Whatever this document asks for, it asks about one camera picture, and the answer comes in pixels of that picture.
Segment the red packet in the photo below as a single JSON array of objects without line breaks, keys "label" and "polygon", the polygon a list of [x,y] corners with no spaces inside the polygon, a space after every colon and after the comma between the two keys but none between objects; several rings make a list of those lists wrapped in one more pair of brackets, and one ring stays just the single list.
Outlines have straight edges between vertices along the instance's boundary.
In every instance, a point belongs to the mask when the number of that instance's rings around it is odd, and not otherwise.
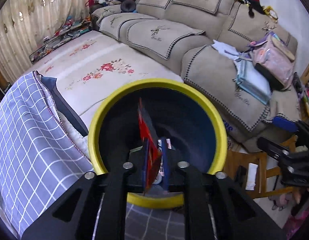
[{"label": "red packet", "polygon": [[162,161],[162,152],[158,148],[158,136],[152,124],[151,117],[142,103],[141,98],[138,101],[138,124],[140,138],[142,140],[142,153],[144,155],[142,186],[144,188],[144,194],[146,194],[158,175]]}]

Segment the yellow rimmed blue trash bin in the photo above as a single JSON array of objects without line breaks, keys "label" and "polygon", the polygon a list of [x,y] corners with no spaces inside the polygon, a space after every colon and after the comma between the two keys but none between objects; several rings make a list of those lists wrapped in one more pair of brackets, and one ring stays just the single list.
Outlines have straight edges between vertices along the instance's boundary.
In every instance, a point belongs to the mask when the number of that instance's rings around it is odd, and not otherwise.
[{"label": "yellow rimmed blue trash bin", "polygon": [[164,151],[173,149],[173,138],[215,139],[216,157],[208,174],[222,171],[227,156],[227,134],[214,105],[199,91],[166,79],[139,80],[117,89],[97,110],[88,134],[88,147],[97,175],[114,170],[142,148],[138,124],[138,101],[142,99],[158,136],[162,152],[158,175],[144,194],[129,192],[127,203],[150,209],[184,206],[181,192],[164,185]]}]

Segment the wooden stool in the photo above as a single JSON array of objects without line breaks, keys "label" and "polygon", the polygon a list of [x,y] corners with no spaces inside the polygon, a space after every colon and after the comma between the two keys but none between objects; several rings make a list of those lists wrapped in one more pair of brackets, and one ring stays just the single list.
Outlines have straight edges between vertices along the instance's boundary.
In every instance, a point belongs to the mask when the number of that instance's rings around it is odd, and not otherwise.
[{"label": "wooden stool", "polygon": [[252,199],[276,196],[293,191],[293,187],[291,186],[284,186],[282,189],[267,191],[267,180],[281,175],[281,171],[278,166],[271,169],[266,168],[267,154],[265,152],[247,154],[228,150],[223,172],[234,179],[238,168],[242,166],[248,169],[249,163],[258,165],[255,189],[253,191],[246,191]]}]

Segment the purple checked tablecloth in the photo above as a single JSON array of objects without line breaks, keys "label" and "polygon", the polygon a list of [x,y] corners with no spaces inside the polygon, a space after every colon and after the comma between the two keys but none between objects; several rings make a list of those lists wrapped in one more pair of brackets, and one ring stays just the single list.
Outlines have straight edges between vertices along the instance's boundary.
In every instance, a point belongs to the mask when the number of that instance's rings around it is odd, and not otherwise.
[{"label": "purple checked tablecloth", "polygon": [[16,237],[92,169],[41,75],[21,76],[0,103],[0,208]]}]

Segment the blue clear plastic folder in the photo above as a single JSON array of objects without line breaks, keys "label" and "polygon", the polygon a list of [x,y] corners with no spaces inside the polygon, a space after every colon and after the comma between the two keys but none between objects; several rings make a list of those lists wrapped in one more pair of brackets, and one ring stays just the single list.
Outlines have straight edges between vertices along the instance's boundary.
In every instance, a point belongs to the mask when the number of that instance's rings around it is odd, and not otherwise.
[{"label": "blue clear plastic folder", "polygon": [[267,105],[272,95],[267,79],[254,68],[251,61],[237,59],[234,64],[237,69],[235,78],[237,86]]}]

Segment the pink backpack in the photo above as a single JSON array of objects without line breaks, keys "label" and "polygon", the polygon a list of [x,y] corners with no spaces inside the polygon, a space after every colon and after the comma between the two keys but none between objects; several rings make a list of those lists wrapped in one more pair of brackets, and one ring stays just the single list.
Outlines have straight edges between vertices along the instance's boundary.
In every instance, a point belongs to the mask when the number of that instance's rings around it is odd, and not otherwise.
[{"label": "pink backpack", "polygon": [[249,44],[254,68],[263,75],[272,90],[286,90],[293,79],[295,56],[274,32]]}]

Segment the floral white mat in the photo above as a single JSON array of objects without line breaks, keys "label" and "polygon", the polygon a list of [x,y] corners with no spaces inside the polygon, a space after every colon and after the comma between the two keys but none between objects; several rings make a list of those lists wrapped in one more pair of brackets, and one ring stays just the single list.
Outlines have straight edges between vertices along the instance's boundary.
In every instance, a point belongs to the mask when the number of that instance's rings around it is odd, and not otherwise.
[{"label": "floral white mat", "polygon": [[167,67],[97,31],[90,31],[39,60],[27,72],[56,78],[56,87],[90,127],[100,104],[125,84],[151,78],[182,82]]}]

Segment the beige sofa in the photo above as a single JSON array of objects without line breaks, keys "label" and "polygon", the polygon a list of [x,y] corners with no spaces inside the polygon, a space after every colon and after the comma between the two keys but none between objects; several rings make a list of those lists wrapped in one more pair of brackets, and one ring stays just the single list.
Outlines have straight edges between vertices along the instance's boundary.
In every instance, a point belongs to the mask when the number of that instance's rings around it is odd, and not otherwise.
[{"label": "beige sofa", "polygon": [[238,89],[233,61],[213,48],[217,41],[243,52],[273,31],[295,53],[297,40],[266,15],[249,17],[248,7],[236,0],[138,0],[135,12],[110,5],[91,17],[95,30],[144,53],[204,94],[227,133],[248,151],[257,151],[261,136],[277,143],[291,137],[273,120],[299,119],[296,92],[289,87],[274,90],[269,102],[261,103]]}]

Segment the low toy shelf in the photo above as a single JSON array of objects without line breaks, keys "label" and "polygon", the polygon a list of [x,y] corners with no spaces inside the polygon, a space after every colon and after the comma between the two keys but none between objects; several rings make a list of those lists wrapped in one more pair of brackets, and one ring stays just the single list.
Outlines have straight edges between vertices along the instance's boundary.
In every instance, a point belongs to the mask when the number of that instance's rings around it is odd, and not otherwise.
[{"label": "low toy shelf", "polygon": [[72,25],[64,25],[51,38],[44,38],[42,45],[29,55],[29,60],[35,64],[54,50],[92,30],[91,21],[84,19]]}]

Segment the cream curtain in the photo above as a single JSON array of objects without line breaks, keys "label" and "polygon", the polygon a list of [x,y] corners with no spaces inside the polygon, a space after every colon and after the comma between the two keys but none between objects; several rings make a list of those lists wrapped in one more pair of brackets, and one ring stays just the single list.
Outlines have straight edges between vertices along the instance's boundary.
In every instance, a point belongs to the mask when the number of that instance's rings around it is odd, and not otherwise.
[{"label": "cream curtain", "polygon": [[7,0],[0,10],[0,72],[14,82],[32,64],[29,56],[43,38],[54,35],[71,17],[89,15],[88,0]]}]

